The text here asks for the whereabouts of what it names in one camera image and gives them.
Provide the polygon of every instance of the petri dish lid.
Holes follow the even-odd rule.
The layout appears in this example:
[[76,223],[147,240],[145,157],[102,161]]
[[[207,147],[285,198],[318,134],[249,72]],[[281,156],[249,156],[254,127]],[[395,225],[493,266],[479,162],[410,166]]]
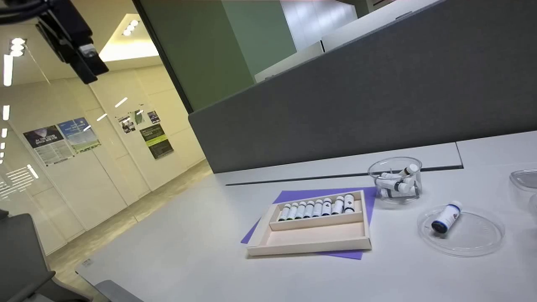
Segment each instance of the petri dish lid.
[[509,173],[509,181],[521,189],[530,189],[537,193],[537,169],[513,171]]
[[417,233],[427,246],[454,256],[481,256],[501,246],[504,233],[501,223],[478,209],[462,208],[447,233],[436,233],[431,223],[442,209],[444,206],[427,209],[419,218]]

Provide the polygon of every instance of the wall poster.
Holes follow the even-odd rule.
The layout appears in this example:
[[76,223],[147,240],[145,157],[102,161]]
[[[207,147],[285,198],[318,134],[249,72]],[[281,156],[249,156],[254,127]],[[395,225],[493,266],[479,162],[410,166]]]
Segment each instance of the wall poster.
[[100,141],[83,117],[65,121],[56,126],[76,154],[100,146]]
[[172,147],[160,124],[149,126],[145,129],[140,129],[139,132],[144,137],[145,146],[149,147],[154,159],[159,159],[164,154],[172,152]]
[[66,157],[73,156],[56,126],[33,129],[23,132],[23,136],[45,166],[65,161]]

